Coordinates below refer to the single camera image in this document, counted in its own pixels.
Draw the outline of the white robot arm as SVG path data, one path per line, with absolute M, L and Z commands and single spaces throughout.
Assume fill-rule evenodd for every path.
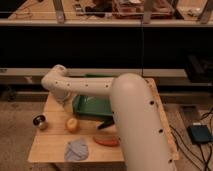
M 59 102 L 71 92 L 110 100 L 127 171 L 177 171 L 151 88 L 141 76 L 71 78 L 56 65 L 41 84 Z

